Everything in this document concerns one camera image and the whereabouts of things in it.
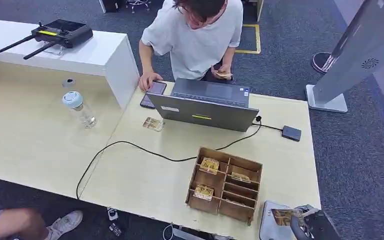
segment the man's hand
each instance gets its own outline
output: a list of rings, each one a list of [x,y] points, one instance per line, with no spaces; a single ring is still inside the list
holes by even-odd
[[[231,66],[227,64],[222,65],[218,70],[215,70],[214,67],[211,66],[211,73],[217,79],[232,79]]]
[[[158,73],[153,71],[144,72],[139,79],[140,90],[142,90],[142,92],[148,91],[151,88],[153,81],[156,80],[161,81],[163,78]]]

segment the white sneaker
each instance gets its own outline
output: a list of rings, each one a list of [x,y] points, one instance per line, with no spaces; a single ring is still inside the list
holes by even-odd
[[[51,226],[48,226],[49,235],[44,240],[57,240],[61,235],[75,229],[82,222],[82,211],[72,211],[63,218],[58,218]]]

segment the speaker grille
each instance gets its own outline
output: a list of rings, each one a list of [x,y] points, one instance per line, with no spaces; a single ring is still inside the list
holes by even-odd
[[[362,64],[361,64],[361,67],[363,69],[371,69],[371,68],[374,68],[376,67],[376,65],[378,65],[379,63],[379,60],[377,60],[376,58],[369,58],[367,60],[365,60]]]

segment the floor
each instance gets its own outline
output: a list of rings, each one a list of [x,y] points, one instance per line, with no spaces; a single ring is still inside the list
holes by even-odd
[[[310,59],[331,50],[355,14],[360,0],[265,0],[260,27],[261,54],[234,57],[237,84],[253,93],[305,100],[305,85],[316,83]],[[94,30],[128,33],[136,62],[142,31],[156,15],[151,11],[102,14],[97,0],[0,0],[0,20],[24,23],[64,18],[89,24]],[[245,22],[253,23],[253,7],[245,8]],[[243,36],[244,46],[252,46]],[[155,70],[172,79],[169,57],[153,59]],[[321,205],[344,240],[384,239],[384,68],[345,94],[349,111],[338,114],[310,111]],[[85,221],[61,239],[159,240],[166,223],[121,213],[124,234],[108,231],[101,206],[0,181],[0,208],[34,207],[47,223],[81,208]]]

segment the laptop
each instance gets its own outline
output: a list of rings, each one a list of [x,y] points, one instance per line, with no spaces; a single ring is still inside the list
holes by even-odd
[[[171,96],[247,108],[249,93],[247,86],[178,78]]]
[[[246,132],[258,109],[237,105],[147,93],[163,119]]]

